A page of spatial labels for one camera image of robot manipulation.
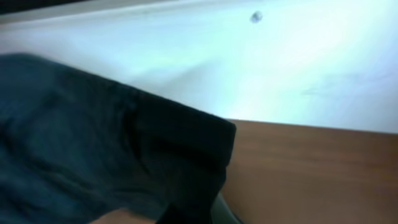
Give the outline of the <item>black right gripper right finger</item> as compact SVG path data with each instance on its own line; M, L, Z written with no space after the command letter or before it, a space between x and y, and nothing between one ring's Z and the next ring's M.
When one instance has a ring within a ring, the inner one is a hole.
M217 195L211 208L212 224L243 224L231 211L221 193Z

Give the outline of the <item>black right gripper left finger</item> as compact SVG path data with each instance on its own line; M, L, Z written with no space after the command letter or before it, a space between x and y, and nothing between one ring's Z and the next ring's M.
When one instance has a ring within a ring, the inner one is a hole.
M210 210L178 208L171 204L156 224L211 224Z

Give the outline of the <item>navy blue shorts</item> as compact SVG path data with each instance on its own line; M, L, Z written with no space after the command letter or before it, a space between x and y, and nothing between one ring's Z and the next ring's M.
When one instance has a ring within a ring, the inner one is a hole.
M90 223L119 209L156 222L210 210L236 127L35 55L1 57L1 222Z

